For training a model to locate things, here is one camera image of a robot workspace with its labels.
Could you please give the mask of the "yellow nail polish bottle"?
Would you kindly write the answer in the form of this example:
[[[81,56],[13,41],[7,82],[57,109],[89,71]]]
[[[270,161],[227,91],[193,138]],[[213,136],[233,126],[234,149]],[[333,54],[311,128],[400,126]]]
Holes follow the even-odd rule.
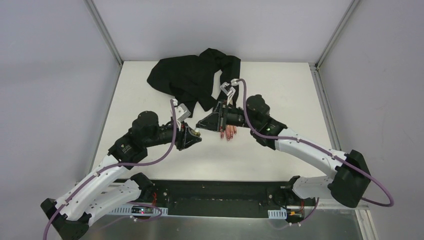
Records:
[[[193,131],[193,134],[196,135],[197,137],[200,137],[201,136],[200,131],[199,130],[196,130],[196,129]]]

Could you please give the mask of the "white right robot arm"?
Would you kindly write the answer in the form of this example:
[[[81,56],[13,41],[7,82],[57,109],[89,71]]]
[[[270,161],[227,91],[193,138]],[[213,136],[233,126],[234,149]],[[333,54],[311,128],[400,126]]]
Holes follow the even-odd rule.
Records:
[[[284,190],[284,200],[296,205],[307,198],[333,198],[356,208],[370,184],[369,169],[362,153],[324,148],[270,116],[270,107],[260,94],[247,98],[246,111],[220,101],[215,109],[197,122],[202,130],[222,132],[229,126],[248,128],[256,142],[272,150],[290,154],[324,173],[319,177],[294,176]]]

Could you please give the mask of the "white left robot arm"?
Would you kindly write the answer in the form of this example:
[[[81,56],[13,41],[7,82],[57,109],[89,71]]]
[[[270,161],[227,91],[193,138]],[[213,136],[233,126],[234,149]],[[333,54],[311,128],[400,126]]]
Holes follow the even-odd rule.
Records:
[[[41,203],[48,217],[43,238],[47,238],[49,227],[53,226],[63,240],[78,240],[115,208],[135,200],[153,202],[154,184],[143,173],[136,173],[107,193],[103,190],[133,167],[143,166],[141,161],[148,156],[148,148],[169,144],[168,155],[173,148],[182,151],[201,140],[198,131],[175,115],[167,124],[159,125],[155,112],[141,112],[128,132],[115,141],[100,164],[83,180],[58,199],[47,198]]]

